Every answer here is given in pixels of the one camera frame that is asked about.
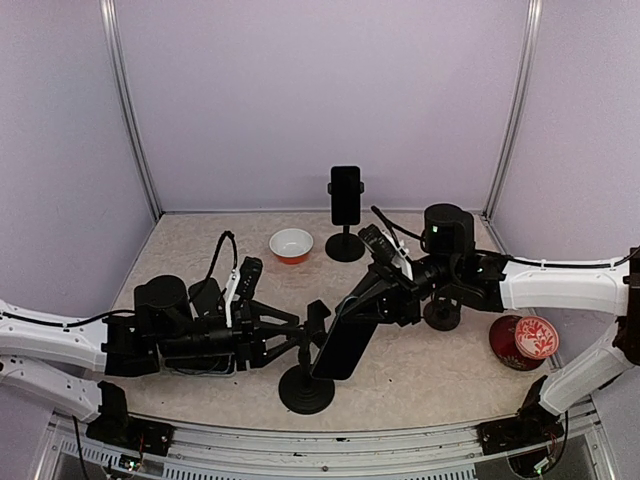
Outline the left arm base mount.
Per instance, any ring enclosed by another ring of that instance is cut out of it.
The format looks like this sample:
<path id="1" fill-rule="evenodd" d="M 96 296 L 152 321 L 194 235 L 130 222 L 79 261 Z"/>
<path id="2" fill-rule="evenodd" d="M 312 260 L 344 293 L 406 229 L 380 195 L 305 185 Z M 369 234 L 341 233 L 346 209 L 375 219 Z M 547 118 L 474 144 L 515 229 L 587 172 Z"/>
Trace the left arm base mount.
<path id="1" fill-rule="evenodd" d="M 100 381 L 97 386 L 101 393 L 101 404 L 97 409 L 97 418 L 86 422 L 86 436 L 142 454 L 165 457 L 175 427 L 169 423 L 131 416 L 123 389 L 106 381 Z"/>

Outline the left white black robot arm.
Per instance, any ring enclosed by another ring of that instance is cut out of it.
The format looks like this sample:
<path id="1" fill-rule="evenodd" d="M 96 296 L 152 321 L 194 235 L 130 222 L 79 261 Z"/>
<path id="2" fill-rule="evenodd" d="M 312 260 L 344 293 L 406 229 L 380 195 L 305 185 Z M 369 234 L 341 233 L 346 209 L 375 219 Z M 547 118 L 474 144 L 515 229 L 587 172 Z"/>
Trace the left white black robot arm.
<path id="1" fill-rule="evenodd" d="M 84 320 L 4 303 L 1 350 L 135 378 L 163 369 L 228 376 L 262 368 L 300 344 L 297 316 L 255 301 L 253 280 L 234 274 L 231 286 L 223 293 L 205 280 L 188 289 L 176 276 L 158 276 L 135 288 L 133 310 Z"/>

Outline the black pole phone stand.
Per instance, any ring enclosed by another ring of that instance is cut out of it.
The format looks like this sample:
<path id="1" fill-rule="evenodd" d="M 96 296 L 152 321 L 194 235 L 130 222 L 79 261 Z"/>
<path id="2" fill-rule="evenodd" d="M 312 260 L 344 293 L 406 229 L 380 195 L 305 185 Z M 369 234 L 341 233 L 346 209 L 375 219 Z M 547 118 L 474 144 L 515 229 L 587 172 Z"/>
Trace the black pole phone stand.
<path id="1" fill-rule="evenodd" d="M 311 346 L 321 348 L 327 338 L 325 319 L 331 311 L 321 301 L 307 305 L 307 320 L 294 335 L 298 347 L 298 364 L 280 378 L 278 393 L 284 406 L 300 415 L 313 415 L 326 409 L 334 399 L 333 380 L 316 379 L 311 375 Z"/>
<path id="2" fill-rule="evenodd" d="M 361 259 L 365 246 L 361 239 L 345 225 L 341 233 L 332 235 L 325 243 L 325 253 L 334 261 L 351 263 Z"/>

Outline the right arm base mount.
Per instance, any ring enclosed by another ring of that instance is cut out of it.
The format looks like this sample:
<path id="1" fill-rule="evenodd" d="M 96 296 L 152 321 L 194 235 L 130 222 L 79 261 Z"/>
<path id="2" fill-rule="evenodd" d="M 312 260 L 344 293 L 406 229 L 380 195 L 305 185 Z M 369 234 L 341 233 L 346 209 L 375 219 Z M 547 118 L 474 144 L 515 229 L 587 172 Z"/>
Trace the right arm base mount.
<path id="1" fill-rule="evenodd" d="M 550 441 L 565 434 L 559 414 L 550 413 L 540 403 L 547 376 L 530 387 L 514 416 L 480 423 L 476 430 L 484 455 L 492 455 Z"/>

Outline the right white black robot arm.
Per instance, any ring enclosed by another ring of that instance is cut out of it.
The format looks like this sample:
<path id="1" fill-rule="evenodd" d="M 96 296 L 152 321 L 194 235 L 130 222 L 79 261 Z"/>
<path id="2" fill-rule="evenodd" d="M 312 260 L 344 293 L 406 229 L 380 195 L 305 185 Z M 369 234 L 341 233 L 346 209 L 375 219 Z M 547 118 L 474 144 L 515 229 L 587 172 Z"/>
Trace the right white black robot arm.
<path id="1" fill-rule="evenodd" d="M 371 225 L 359 237 L 372 254 L 367 276 L 338 310 L 346 323 L 376 327 L 413 322 L 419 303 L 435 311 L 465 306 L 502 313 L 559 308 L 608 313 L 614 324 L 576 359 L 534 384 L 511 433 L 535 442 L 581 397 L 639 363 L 639 251 L 595 262 L 553 263 L 477 249 L 473 216 L 440 203 L 424 212 L 424 257 L 413 261 L 397 240 L 398 226 Z"/>

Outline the black teal phone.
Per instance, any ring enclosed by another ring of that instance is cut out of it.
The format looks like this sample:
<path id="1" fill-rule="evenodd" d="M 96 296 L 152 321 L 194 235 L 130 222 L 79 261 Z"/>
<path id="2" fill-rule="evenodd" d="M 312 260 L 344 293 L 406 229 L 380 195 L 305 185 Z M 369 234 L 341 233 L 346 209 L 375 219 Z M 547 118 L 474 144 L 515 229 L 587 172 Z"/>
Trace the black teal phone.
<path id="1" fill-rule="evenodd" d="M 335 226 L 360 223 L 364 183 L 358 166 L 333 166 L 327 189 L 331 198 L 331 222 Z"/>

